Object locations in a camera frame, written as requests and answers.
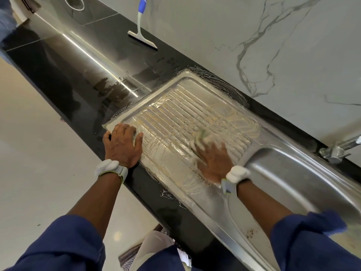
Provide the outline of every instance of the faucet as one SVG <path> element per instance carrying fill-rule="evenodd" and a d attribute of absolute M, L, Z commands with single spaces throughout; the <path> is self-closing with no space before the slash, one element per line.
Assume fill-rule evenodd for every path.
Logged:
<path fill-rule="evenodd" d="M 351 153 L 345 153 L 345 151 L 354 148 L 359 144 L 361 144 L 361 135 L 343 142 L 336 142 L 333 146 L 328 148 L 321 148 L 319 153 L 323 158 L 328 159 L 331 164 L 339 164 L 344 157 L 351 155 Z"/>

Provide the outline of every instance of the black countertop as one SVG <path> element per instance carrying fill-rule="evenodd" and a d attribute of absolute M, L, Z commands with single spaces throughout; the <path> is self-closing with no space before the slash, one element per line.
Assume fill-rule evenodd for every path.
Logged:
<path fill-rule="evenodd" d="M 2 42 L 13 65 L 100 159 L 102 124 L 189 68 L 312 152 L 324 145 L 146 31 L 154 50 L 128 36 L 137 26 L 98 0 L 74 11 L 50 0 L 57 15 L 40 8 Z M 361 169 L 336 167 L 361 183 Z M 246 268 L 163 185 L 137 165 L 124 185 L 203 270 Z"/>

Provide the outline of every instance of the kitchen sink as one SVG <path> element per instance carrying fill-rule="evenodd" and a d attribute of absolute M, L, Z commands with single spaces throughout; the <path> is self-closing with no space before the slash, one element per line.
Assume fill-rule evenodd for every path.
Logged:
<path fill-rule="evenodd" d="M 361 187 L 189 70 L 104 125 L 144 133 L 141 163 L 250 270 L 279 270 L 265 233 L 235 195 L 207 183 L 189 142 L 207 129 L 234 164 L 294 213 L 337 211 L 349 230 L 332 237 L 361 256 Z"/>

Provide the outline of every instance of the sleeve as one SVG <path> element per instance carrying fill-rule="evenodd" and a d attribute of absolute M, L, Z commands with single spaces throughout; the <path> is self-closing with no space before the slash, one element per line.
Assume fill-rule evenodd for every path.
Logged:
<path fill-rule="evenodd" d="M 292 214 L 272 229 L 270 241 L 282 271 L 356 271 L 361 259 L 352 255 L 328 236 L 347 229 L 335 211 L 306 216 Z"/>
<path fill-rule="evenodd" d="M 101 270 L 105 261 L 102 237 L 85 218 L 56 219 L 8 271 Z"/>

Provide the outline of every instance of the person's right hand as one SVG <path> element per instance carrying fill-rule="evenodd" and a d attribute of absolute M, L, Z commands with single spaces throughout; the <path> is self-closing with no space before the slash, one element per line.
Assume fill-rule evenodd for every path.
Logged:
<path fill-rule="evenodd" d="M 119 165 L 126 168 L 135 166 L 142 155 L 143 133 L 135 137 L 133 145 L 133 136 L 136 128 L 125 123 L 118 123 L 113 132 L 107 131 L 103 136 L 105 146 L 105 159 L 118 161 Z"/>
<path fill-rule="evenodd" d="M 226 178 L 231 171 L 233 163 L 228 156 L 226 145 L 222 143 L 221 149 L 218 149 L 214 143 L 206 145 L 203 143 L 204 150 L 195 145 L 198 156 L 201 158 L 197 162 L 198 169 L 203 176 L 210 182 L 220 184 L 222 179 Z"/>

